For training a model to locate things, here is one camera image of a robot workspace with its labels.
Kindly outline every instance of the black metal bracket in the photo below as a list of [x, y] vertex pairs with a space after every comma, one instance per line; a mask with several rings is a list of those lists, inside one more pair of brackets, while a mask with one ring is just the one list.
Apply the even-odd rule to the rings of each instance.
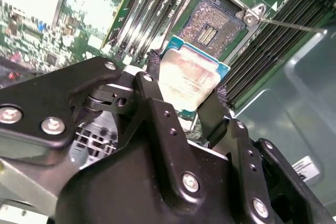
[[242, 223], [275, 223], [261, 158], [258, 150], [251, 145], [243, 123], [231, 119], [219, 145], [232, 164], [230, 184], [233, 190], [230, 198], [236, 220]]
[[[80, 209], [76, 209], [88, 219], [76, 223], [92, 223], [97, 214], [99, 218], [100, 215], [108, 218], [111, 204], [120, 199], [105, 197], [110, 181], [118, 195], [127, 195], [126, 202], [133, 197], [125, 191], [133, 183], [129, 180], [134, 179], [137, 184], [133, 192], [148, 197], [137, 202], [151, 204], [151, 214], [144, 217], [151, 220], [150, 223], [157, 223], [158, 216], [164, 216], [162, 223], [171, 223], [177, 218], [176, 223], [205, 223], [213, 212], [215, 221], [209, 223], [218, 223], [218, 220], [226, 223], [333, 223], [279, 150], [267, 140], [254, 143], [242, 122], [231, 118], [223, 106], [223, 89], [215, 89], [200, 106], [198, 114], [203, 136], [211, 147], [220, 147], [229, 162], [191, 147], [173, 106], [163, 101], [157, 83], [159, 66], [160, 63], [155, 62], [151, 67], [154, 76], [146, 72], [132, 76], [122, 74], [117, 65], [98, 57], [0, 90], [0, 109], [13, 107], [23, 115], [13, 124], [0, 123], [0, 157], [55, 164], [67, 153], [76, 125], [98, 116], [101, 111], [110, 111], [117, 113], [118, 151], [71, 179], [61, 195], [58, 216], [64, 209], [71, 211], [69, 204], [77, 200]], [[41, 130], [42, 121], [50, 116], [61, 119], [65, 125], [63, 132], [50, 135]], [[138, 173], [134, 172], [137, 166], [134, 160], [141, 163]], [[132, 175], [122, 171], [123, 164], [133, 169]], [[121, 171], [122, 184], [111, 170]], [[126, 190], [122, 190], [123, 183], [128, 184]], [[88, 196], [82, 195], [85, 188], [90, 189]], [[98, 191], [98, 200], [106, 207], [87, 209], [95, 204]], [[284, 196], [288, 204], [282, 201]], [[283, 213], [278, 205], [291, 207]], [[141, 215], [137, 212], [136, 216], [125, 217], [119, 211], [113, 213], [120, 220], [132, 220], [132, 223]], [[76, 218], [77, 215], [71, 212], [68, 216]]]
[[[111, 69], [105, 66], [107, 62], [96, 57], [1, 89], [0, 108], [16, 108], [22, 118], [13, 124], [0, 123], [0, 156], [44, 165], [59, 162], [74, 139], [85, 98], [97, 85], [121, 75], [117, 65]], [[41, 130], [42, 121], [49, 117], [62, 120], [65, 130], [61, 134]]]
[[255, 146], [263, 158], [272, 207], [284, 223], [335, 223], [273, 143], [260, 138]]
[[[148, 135], [164, 200], [180, 213], [195, 211], [205, 189], [175, 110], [163, 101], [157, 81], [149, 74], [137, 73], [133, 84], [139, 107], [127, 126], [118, 125], [118, 149], [136, 140], [139, 133]], [[190, 191], [183, 184], [184, 175], [196, 179], [197, 188]]]

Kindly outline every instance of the silver screw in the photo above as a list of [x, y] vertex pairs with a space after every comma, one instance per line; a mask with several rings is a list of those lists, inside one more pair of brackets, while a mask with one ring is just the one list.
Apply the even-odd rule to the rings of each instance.
[[269, 149], [273, 149], [273, 146], [269, 143], [269, 142], [265, 142], [266, 143], [266, 146], [269, 148]]
[[107, 67], [108, 69], [111, 69], [111, 70], [116, 69], [115, 65], [113, 63], [109, 62], [109, 61], [105, 63], [105, 67]]
[[253, 21], [253, 18], [252, 18], [252, 16], [247, 16], [246, 20], [247, 20], [248, 23], [251, 23]]
[[245, 128], [242, 122], [237, 122], [237, 124], [238, 124], [239, 128], [241, 128], [241, 129]]
[[22, 113], [14, 107], [0, 108], [0, 123], [12, 124], [20, 121]]
[[190, 173], [185, 173], [182, 176], [182, 182], [185, 188], [187, 188], [188, 191], [195, 193], [200, 188], [197, 179], [194, 175]]
[[146, 81], [153, 81], [153, 78], [150, 77], [148, 74], [145, 74], [143, 77]]
[[42, 122], [41, 128], [49, 135], [59, 135], [65, 130], [65, 125], [60, 118], [51, 117]]
[[268, 210], [267, 210], [266, 206], [264, 205], [264, 203], [260, 199], [254, 199], [253, 200], [253, 206], [254, 206], [254, 209], [257, 211], [257, 213], [261, 217], [263, 217], [263, 218], [268, 217]]

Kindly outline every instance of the motherboard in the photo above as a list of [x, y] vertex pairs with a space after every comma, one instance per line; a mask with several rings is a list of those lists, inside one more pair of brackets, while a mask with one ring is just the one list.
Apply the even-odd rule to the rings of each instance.
[[[172, 89], [168, 93], [175, 92], [173, 85], [168, 83], [174, 79], [171, 78], [173, 71], [189, 69], [192, 78], [179, 87], [182, 91], [180, 97], [195, 97], [197, 90], [212, 90], [224, 80], [230, 91], [228, 96], [237, 102], [255, 84], [250, 82], [252, 73], [258, 73], [254, 79], [257, 81], [274, 67], [274, 64], [267, 65], [266, 71], [256, 62], [269, 58], [271, 62], [276, 59], [281, 63], [284, 60], [279, 55], [287, 55], [294, 46], [286, 46], [274, 55], [270, 55], [270, 50], [263, 50], [267, 46], [275, 48], [273, 45], [280, 45], [276, 47], [279, 48], [287, 45], [286, 39], [277, 41], [281, 36], [287, 36], [287, 30], [263, 20], [319, 26], [321, 23], [318, 21], [332, 9], [333, 3], [329, 2], [0, 0], [0, 54], [25, 69], [45, 73], [96, 56], [113, 59], [120, 67], [134, 65], [145, 69], [148, 53], [155, 49], [161, 57], [169, 52], [170, 60], [164, 61], [168, 68], [162, 70], [165, 73], [164, 85]], [[316, 5], [316, 10], [310, 12], [309, 6], [313, 5]], [[287, 36], [287, 40], [299, 43], [303, 35], [288, 29], [292, 37]], [[168, 50], [172, 41], [179, 41], [182, 47]], [[181, 65], [181, 62], [188, 62], [190, 67], [176, 68], [175, 65]], [[223, 64], [226, 70], [231, 68], [227, 76], [227, 71], [225, 74], [218, 72]], [[192, 69], [198, 69], [199, 76], [193, 76]], [[179, 76], [187, 79], [187, 74]], [[207, 76], [216, 80], [210, 86], [206, 84]], [[196, 108], [207, 95], [205, 93], [190, 107]], [[185, 109], [179, 108], [179, 115], [181, 120], [187, 120], [184, 123], [189, 124], [184, 128], [192, 129], [197, 115], [191, 109]]]
[[286, 1], [1, 0], [0, 51], [44, 72], [95, 56], [143, 67], [150, 49], [178, 35], [223, 61], [257, 33], [246, 12], [272, 17]]

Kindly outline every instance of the label sticker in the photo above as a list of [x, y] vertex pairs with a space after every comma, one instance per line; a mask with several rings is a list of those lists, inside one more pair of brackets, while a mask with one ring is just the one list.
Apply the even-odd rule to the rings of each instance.
[[311, 160], [310, 156], [306, 156], [303, 159], [297, 161], [295, 164], [292, 165], [292, 167], [299, 174], [300, 178], [302, 178], [304, 182], [320, 174], [319, 169]]

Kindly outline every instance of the green circuit board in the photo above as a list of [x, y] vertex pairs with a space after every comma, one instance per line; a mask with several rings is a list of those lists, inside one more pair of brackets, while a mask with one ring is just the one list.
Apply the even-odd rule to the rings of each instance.
[[58, 0], [49, 23], [39, 18], [43, 1], [33, 15], [22, 2], [39, 0], [0, 1], [0, 52], [6, 58], [43, 72], [95, 56], [113, 58], [101, 46], [124, 0]]
[[[159, 48], [163, 38], [169, 40], [178, 35], [200, 2], [191, 0], [182, 10], [180, 6], [184, 0], [57, 0], [54, 18], [46, 22], [43, 15], [39, 17], [39, 12], [33, 12], [36, 13], [33, 15], [22, 8], [24, 1], [31, 0], [1, 0], [0, 51], [25, 67], [45, 72], [95, 56], [113, 58], [121, 66], [132, 64], [143, 67], [146, 52]], [[287, 0], [239, 1], [248, 8], [263, 3], [267, 8], [266, 15], [273, 17]], [[40, 12], [43, 12], [44, 4], [43, 1], [36, 4]], [[124, 40], [120, 40], [119, 44], [113, 44], [113, 33], [124, 27], [125, 21], [134, 15], [137, 5], [147, 8], [136, 10], [140, 14], [146, 13], [140, 18], [139, 30], [134, 30], [138, 41], [124, 45], [121, 43]], [[262, 26], [249, 40], [258, 34]], [[246, 29], [239, 32], [218, 59], [223, 61], [246, 38], [247, 33]], [[127, 46], [128, 51], [124, 51], [123, 47]]]

